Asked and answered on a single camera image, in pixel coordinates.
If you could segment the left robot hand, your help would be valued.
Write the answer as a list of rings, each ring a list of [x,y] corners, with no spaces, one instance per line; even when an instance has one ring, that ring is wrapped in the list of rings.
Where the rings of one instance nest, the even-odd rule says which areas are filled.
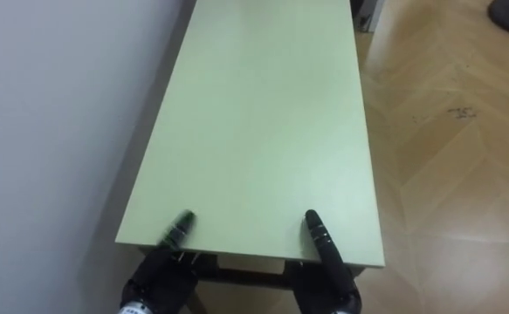
[[[184,210],[125,283],[120,313],[177,313],[198,285],[198,274],[216,268],[213,255],[184,252],[196,215]]]

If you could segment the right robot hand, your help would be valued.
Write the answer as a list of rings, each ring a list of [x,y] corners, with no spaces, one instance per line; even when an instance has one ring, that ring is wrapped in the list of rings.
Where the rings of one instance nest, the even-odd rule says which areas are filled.
[[[284,267],[300,313],[360,314],[362,300],[353,272],[343,262],[327,227],[313,209],[306,211],[305,222],[320,261],[289,261]]]

